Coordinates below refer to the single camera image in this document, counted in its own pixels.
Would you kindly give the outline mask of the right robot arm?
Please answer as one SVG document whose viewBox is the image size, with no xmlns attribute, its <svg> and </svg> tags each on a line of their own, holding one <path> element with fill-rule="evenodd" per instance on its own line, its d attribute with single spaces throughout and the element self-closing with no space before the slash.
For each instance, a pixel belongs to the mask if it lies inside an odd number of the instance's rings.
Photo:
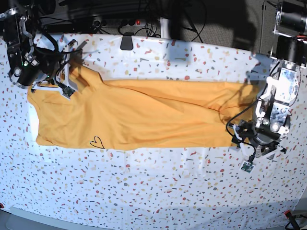
<svg viewBox="0 0 307 230">
<path fill-rule="evenodd" d="M 58 91 L 69 99 L 77 90 L 69 78 L 70 55 L 76 40 L 63 49 L 43 28 L 37 0 L 10 0 L 8 9 L 0 14 L 3 39 L 7 45 L 10 81 L 31 92 Z"/>
</svg>

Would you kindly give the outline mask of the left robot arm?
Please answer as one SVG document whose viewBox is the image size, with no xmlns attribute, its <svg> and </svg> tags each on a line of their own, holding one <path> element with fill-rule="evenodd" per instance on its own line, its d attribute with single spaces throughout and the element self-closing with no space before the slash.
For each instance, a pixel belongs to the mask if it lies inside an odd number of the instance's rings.
<svg viewBox="0 0 307 230">
<path fill-rule="evenodd" d="M 290 130 L 289 108 L 298 93 L 296 71 L 307 65 L 307 9 L 276 5 L 276 66 L 260 91 L 248 83 L 184 80 L 103 80 L 73 64 L 77 92 L 59 90 L 61 80 L 32 89 L 28 101 L 39 119 L 39 145 L 64 148 L 222 147 L 245 154 L 244 169 L 277 149 Z"/>
</svg>

